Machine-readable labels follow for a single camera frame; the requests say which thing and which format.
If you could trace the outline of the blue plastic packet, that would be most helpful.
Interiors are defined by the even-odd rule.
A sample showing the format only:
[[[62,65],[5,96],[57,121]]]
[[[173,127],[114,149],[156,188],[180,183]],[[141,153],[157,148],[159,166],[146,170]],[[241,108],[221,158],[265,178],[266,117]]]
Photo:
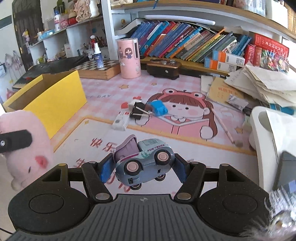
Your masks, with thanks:
[[[163,116],[168,113],[168,109],[161,100],[153,100],[149,105],[152,107],[152,113],[155,116]]]

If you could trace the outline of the white staples box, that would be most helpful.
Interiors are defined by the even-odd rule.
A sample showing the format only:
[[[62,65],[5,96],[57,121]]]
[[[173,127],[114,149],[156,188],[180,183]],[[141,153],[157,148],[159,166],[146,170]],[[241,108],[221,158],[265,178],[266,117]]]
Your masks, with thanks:
[[[124,131],[128,126],[129,120],[130,120],[130,112],[120,111],[112,124],[112,128],[114,130]]]

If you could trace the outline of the stack of papers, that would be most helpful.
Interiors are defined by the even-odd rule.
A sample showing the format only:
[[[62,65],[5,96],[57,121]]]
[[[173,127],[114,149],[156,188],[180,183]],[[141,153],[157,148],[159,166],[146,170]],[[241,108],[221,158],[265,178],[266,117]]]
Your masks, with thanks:
[[[287,74],[245,65],[229,73],[224,82],[265,103],[295,108],[295,72]]]

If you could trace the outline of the yellow cardboard box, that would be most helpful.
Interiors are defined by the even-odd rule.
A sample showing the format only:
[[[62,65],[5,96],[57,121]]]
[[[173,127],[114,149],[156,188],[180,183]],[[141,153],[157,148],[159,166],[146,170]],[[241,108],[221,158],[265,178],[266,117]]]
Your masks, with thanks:
[[[52,138],[86,103],[79,73],[71,70],[36,77],[8,98],[4,109],[31,111]]]

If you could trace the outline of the wooden chess board box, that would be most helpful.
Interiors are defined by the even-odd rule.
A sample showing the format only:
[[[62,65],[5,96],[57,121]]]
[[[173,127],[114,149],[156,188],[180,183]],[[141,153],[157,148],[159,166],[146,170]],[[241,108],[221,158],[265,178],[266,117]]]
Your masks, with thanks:
[[[104,60],[104,66],[97,68],[95,61],[87,61],[72,70],[78,71],[80,78],[110,80],[120,74],[120,65],[115,60]]]

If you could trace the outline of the orange white box upper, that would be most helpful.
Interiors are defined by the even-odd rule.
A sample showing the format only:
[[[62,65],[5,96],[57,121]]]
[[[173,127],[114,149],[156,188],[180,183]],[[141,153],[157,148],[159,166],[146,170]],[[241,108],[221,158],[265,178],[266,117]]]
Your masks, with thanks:
[[[245,59],[243,57],[225,53],[223,51],[214,50],[212,53],[212,59],[239,67],[243,67],[245,65]]]

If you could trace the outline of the white shelf unit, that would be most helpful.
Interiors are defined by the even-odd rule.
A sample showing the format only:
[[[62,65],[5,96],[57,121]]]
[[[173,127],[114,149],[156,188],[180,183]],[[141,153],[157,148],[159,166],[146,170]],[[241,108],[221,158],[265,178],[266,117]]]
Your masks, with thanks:
[[[107,60],[117,60],[116,40],[125,38],[126,33],[119,29],[128,25],[138,17],[138,14],[126,13],[122,6],[111,6],[110,1],[100,1],[100,13],[95,18],[78,22],[63,28],[49,37],[30,46],[33,64],[38,64],[39,58],[46,55],[54,60],[62,48],[67,47],[71,57],[82,53],[84,45],[90,42],[90,36],[102,36],[107,46],[102,47],[103,57]]]

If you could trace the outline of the pink plush pig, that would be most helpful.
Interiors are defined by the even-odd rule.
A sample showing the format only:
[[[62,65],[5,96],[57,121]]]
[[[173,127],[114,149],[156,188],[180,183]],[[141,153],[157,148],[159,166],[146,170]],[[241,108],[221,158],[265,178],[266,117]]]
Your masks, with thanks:
[[[15,191],[26,188],[53,164],[53,148],[46,129],[37,116],[26,110],[1,115],[1,154]]]

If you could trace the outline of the brown envelope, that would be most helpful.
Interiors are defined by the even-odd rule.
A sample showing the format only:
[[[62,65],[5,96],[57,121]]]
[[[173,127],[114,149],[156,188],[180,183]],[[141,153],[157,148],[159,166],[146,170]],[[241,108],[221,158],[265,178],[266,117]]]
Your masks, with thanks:
[[[230,95],[244,99],[243,92],[224,82],[223,78],[215,77],[208,91],[208,98],[212,101],[227,104]]]

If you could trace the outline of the orange white box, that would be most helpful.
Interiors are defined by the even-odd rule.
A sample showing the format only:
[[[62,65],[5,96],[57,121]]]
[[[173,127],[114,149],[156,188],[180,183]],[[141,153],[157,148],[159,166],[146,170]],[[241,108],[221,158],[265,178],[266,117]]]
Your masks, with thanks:
[[[235,65],[216,61],[208,57],[205,57],[204,59],[204,67],[214,69],[214,70],[224,71],[227,73],[235,72],[237,70],[237,66]]]
[[[214,50],[212,53],[212,59],[239,67],[243,67],[245,65],[245,59],[243,57],[225,53],[223,51]]]

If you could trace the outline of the pink cylindrical container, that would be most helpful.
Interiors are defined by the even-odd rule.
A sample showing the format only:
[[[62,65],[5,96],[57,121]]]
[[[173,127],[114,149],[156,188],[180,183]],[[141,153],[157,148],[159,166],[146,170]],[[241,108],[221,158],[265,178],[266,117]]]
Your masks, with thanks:
[[[137,38],[118,39],[117,54],[121,77],[134,79],[141,76],[140,54]]]

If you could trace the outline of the red book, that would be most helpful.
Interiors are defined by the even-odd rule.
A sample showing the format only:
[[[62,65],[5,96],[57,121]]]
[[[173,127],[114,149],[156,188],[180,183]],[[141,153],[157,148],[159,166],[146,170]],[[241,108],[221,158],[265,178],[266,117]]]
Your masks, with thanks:
[[[289,48],[276,40],[257,33],[250,34],[250,37],[252,37],[252,44],[257,47],[274,52],[278,55],[283,55],[284,57],[288,57],[289,55]]]

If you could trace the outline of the orange white box lower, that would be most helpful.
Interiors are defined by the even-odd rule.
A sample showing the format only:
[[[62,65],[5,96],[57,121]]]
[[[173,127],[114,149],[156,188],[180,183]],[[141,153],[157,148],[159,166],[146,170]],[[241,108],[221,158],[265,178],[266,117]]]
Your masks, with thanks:
[[[214,69],[214,70],[224,71],[227,73],[235,72],[237,70],[237,66],[235,65],[216,61],[208,57],[205,57],[204,59],[204,67]]]

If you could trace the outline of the black binder clip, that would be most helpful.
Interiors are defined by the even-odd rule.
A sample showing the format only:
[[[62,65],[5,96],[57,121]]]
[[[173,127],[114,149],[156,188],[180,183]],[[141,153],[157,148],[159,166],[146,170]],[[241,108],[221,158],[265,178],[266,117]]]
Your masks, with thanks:
[[[132,106],[130,118],[134,120],[140,120],[142,117],[149,117],[152,111],[145,109],[145,104],[142,102],[135,102]]]

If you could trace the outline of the row of books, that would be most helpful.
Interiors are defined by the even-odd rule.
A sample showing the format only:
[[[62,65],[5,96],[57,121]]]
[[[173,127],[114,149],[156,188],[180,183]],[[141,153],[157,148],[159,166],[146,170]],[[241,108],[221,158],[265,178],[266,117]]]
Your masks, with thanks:
[[[203,63],[216,52],[243,56],[252,37],[227,30],[215,31],[198,24],[177,21],[142,21],[132,28],[140,56],[181,59]]]

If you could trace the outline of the dark brown retro radio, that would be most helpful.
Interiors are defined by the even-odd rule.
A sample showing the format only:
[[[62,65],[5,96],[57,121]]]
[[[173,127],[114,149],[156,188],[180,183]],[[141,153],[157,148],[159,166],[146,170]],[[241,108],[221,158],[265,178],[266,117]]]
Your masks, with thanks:
[[[179,69],[181,66],[182,64],[174,59],[151,59],[146,64],[146,69],[149,75],[153,77],[176,80],[180,76]]]

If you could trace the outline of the pink cartoon desk mat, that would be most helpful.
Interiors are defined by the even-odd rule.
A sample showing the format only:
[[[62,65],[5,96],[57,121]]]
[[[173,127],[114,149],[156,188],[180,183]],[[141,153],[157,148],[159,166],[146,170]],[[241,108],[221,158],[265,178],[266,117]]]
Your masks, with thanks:
[[[180,76],[177,80],[154,78],[145,71],[139,78],[127,80],[120,75],[111,80],[83,79],[87,103],[55,134],[54,162],[80,167],[89,161],[101,161],[129,135],[138,141],[159,138],[186,161],[198,161],[209,168],[229,164],[259,182],[258,163],[244,129],[244,114],[216,102],[197,102],[201,94],[200,78]],[[168,115],[130,120],[124,131],[112,124],[120,111],[133,99],[143,103],[166,97]],[[215,112],[226,125],[232,144],[219,124]]]

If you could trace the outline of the white blue spray bottle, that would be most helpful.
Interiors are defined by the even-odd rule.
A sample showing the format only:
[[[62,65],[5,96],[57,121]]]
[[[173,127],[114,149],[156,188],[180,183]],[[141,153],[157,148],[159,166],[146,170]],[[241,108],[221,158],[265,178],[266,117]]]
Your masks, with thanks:
[[[94,55],[93,55],[93,59],[95,60],[96,67],[98,69],[104,67],[102,52],[100,50],[100,47],[99,47],[98,43],[94,43]]]

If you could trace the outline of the white charger cube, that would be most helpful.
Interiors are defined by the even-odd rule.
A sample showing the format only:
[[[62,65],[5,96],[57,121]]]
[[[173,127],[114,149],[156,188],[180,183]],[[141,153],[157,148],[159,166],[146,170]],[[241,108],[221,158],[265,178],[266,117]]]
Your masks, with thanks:
[[[136,103],[141,103],[142,101],[139,99],[133,99],[131,102],[128,103],[128,109],[129,111],[133,110],[133,107]]]

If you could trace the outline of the grey-blue toy truck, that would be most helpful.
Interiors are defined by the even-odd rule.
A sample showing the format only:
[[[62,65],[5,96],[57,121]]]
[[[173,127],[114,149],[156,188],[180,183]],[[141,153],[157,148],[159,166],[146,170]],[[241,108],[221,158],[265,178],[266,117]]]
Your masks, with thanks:
[[[158,138],[138,142],[130,135],[113,150],[116,178],[132,190],[151,180],[163,181],[175,159],[171,147]]]

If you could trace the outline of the dark wooden door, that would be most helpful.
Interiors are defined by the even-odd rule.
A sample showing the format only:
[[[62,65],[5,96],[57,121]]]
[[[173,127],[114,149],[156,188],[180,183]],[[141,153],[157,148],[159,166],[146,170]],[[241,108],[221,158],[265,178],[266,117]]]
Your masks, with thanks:
[[[25,70],[29,70],[34,65],[30,45],[37,42],[37,33],[44,29],[40,1],[14,0],[12,14],[20,56]]]

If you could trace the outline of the small silver sachet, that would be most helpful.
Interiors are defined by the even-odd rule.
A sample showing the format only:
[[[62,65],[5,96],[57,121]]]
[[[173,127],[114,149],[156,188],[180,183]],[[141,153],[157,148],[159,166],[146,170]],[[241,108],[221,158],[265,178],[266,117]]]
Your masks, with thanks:
[[[247,101],[232,94],[229,95],[226,102],[239,111],[243,111],[243,109],[245,109],[248,106]]]

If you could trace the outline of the white desk organizer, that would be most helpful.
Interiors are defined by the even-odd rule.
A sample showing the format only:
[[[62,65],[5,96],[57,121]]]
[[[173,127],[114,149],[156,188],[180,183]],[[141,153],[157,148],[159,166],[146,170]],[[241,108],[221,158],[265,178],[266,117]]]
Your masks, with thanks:
[[[295,156],[295,116],[256,106],[251,112],[250,123],[249,142],[257,154],[259,185],[270,192],[281,153],[287,151]]]

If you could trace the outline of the black electronic keyboard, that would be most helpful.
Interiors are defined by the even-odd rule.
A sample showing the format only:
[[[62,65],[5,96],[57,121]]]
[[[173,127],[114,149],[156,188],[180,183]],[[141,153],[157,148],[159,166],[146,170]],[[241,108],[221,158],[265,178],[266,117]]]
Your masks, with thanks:
[[[34,65],[16,81],[12,89],[18,91],[42,74],[57,74],[69,71],[87,61],[89,61],[87,56],[78,56]]]

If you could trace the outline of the pink pencil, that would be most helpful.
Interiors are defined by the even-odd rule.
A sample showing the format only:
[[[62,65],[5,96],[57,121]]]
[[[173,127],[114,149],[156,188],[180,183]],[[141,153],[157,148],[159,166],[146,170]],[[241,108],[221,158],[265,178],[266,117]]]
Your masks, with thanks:
[[[232,135],[229,133],[229,130],[227,129],[226,125],[224,124],[222,119],[218,116],[218,114],[215,112],[214,108],[211,108],[211,111],[214,114],[217,121],[219,122],[219,124],[222,126],[222,128],[223,128],[224,132],[226,133],[227,137],[229,138],[230,142],[232,144],[235,144],[235,141],[234,141]]]

